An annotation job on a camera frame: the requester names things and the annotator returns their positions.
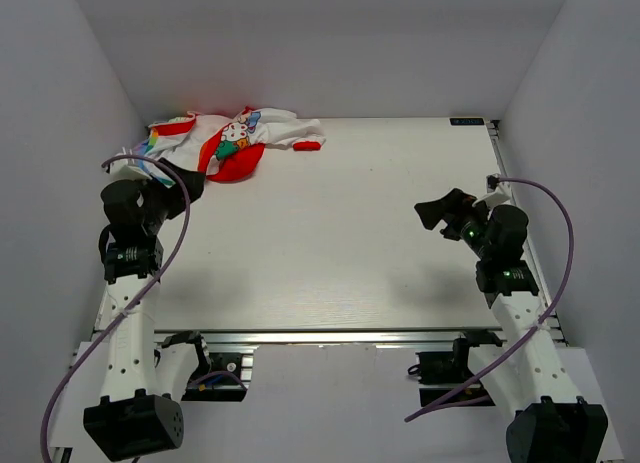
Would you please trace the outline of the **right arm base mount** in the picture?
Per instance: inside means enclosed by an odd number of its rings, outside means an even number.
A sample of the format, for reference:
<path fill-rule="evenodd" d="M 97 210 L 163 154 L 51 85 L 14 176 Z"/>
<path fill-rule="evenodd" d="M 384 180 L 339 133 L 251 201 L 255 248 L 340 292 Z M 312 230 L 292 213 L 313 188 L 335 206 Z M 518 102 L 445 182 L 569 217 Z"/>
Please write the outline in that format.
<path fill-rule="evenodd" d="M 417 363 L 407 369 L 407 376 L 421 385 L 419 396 L 422 407 L 472 376 L 467 366 L 469 350 L 482 345 L 501 348 L 503 343 L 494 332 L 468 330 L 453 341 L 451 350 L 430 350 L 416 354 Z"/>

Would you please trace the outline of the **colourful red white kids jacket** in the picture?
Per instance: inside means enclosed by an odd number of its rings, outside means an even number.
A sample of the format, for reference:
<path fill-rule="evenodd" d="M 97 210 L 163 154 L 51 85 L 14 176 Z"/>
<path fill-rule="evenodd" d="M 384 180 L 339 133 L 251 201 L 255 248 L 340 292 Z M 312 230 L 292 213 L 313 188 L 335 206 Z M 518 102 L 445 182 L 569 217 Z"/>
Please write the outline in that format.
<path fill-rule="evenodd" d="M 267 148 L 318 151 L 325 141 L 317 119 L 300 119 L 287 110 L 246 107 L 233 118 L 189 111 L 155 122 L 149 126 L 148 138 L 122 155 L 143 169 L 148 179 L 155 178 L 167 187 L 174 184 L 173 178 L 135 157 L 164 158 L 204 173 L 209 181 L 233 183 L 254 173 Z"/>

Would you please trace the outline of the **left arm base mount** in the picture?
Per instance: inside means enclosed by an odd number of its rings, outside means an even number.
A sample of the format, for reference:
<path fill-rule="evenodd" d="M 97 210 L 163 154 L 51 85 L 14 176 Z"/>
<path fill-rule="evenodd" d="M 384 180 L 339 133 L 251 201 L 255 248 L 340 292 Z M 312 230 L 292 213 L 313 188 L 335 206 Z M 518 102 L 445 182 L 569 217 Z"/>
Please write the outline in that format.
<path fill-rule="evenodd" d="M 210 352 L 198 331 L 169 335 L 154 349 L 152 393 L 180 402 L 241 402 L 247 390 L 241 363 L 241 353 Z"/>

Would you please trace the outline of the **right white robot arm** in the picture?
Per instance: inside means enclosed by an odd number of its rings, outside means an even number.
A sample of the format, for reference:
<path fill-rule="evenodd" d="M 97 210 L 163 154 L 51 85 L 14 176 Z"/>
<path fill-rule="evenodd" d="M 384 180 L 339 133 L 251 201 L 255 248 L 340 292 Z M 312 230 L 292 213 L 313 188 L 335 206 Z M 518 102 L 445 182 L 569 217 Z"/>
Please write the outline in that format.
<path fill-rule="evenodd" d="M 462 241 L 477 256 L 476 283 L 506 338 L 472 337 L 451 357 L 460 387 L 478 383 L 508 420 L 512 462 L 596 462 L 608 429 L 602 405 L 588 402 L 562 363 L 545 306 L 523 258 L 529 218 L 502 186 L 482 198 L 458 188 L 415 205 L 423 227 Z"/>

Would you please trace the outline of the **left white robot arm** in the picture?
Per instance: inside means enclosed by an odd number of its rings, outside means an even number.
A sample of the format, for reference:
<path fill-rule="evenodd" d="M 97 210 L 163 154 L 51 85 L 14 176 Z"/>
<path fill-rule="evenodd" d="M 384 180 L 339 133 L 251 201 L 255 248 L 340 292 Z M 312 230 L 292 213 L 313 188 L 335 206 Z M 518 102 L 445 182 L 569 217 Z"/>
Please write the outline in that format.
<path fill-rule="evenodd" d="M 162 224 L 197 200 L 205 177 L 176 165 L 177 178 L 120 179 L 100 194 L 108 219 L 99 248 L 111 321 L 100 401 L 83 413 L 87 434 L 111 462 L 174 450 L 184 438 L 180 406 L 188 383 L 205 379 L 211 357 L 197 331 L 155 341 Z"/>

